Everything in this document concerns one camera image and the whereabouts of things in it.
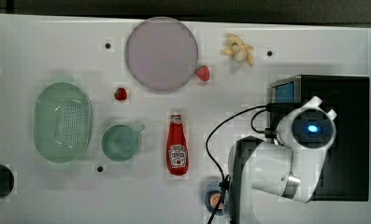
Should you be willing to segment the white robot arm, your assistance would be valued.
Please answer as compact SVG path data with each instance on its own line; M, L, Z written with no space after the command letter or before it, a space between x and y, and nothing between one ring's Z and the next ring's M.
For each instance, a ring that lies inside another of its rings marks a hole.
M310 201L336 136L336 112L323 111L321 103L314 96L285 115L276 128L275 144L252 135L233 144L224 206L230 224L259 224L252 211L255 189L300 203Z

